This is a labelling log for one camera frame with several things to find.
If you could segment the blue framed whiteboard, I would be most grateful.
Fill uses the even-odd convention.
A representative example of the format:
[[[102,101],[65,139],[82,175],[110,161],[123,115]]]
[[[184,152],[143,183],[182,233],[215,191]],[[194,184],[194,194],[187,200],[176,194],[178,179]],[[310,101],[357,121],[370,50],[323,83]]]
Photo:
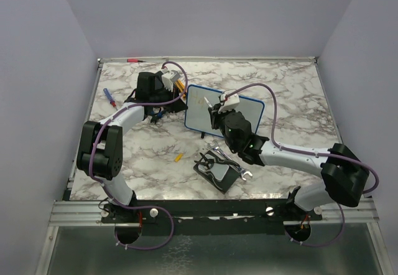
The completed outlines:
[[[223,137],[220,130],[211,128],[208,104],[205,98],[212,104],[219,103],[221,90],[191,84],[187,89],[186,104],[188,109],[185,112],[186,128],[205,134]],[[262,120],[266,105],[263,101],[247,96],[239,96],[239,105],[236,111],[242,112],[245,119],[251,123],[252,132],[257,133]]]

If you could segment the yellow capped white marker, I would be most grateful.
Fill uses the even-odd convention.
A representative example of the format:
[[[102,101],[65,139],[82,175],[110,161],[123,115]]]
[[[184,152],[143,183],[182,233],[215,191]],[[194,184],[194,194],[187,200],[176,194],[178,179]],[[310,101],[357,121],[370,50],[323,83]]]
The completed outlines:
[[[205,103],[208,105],[209,108],[213,107],[213,105],[210,103],[210,101],[206,97],[203,97],[203,99],[204,99]]]

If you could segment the yellow marker cap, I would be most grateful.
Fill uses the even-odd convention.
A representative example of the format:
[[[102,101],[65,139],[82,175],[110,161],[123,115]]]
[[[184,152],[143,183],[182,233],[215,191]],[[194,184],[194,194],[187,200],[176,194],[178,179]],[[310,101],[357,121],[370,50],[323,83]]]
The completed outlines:
[[[182,157],[183,157],[183,154],[180,153],[180,154],[175,158],[175,162],[178,162]]]

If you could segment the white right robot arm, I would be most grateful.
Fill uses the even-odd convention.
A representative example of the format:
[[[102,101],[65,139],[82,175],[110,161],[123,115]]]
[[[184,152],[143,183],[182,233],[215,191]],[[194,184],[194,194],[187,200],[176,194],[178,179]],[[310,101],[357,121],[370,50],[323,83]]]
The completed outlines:
[[[369,171],[347,146],[339,143],[326,149],[277,146],[268,137],[253,133],[241,112],[221,112],[220,108],[219,104],[208,108],[211,128],[221,132],[230,151],[244,162],[286,167],[321,178],[321,182],[297,187],[289,194],[285,211],[291,219],[299,220],[315,207],[331,202],[358,206]]]

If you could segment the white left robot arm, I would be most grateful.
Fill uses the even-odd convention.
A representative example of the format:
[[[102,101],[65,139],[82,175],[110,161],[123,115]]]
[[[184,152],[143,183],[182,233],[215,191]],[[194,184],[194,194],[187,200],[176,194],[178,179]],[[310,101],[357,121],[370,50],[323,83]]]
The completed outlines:
[[[140,72],[137,86],[117,112],[101,121],[87,121],[81,131],[76,167],[98,182],[125,222],[137,216],[135,192],[120,174],[123,164],[123,136],[147,117],[156,122],[159,114],[187,110],[184,91],[177,82],[180,74],[161,69],[156,73]]]

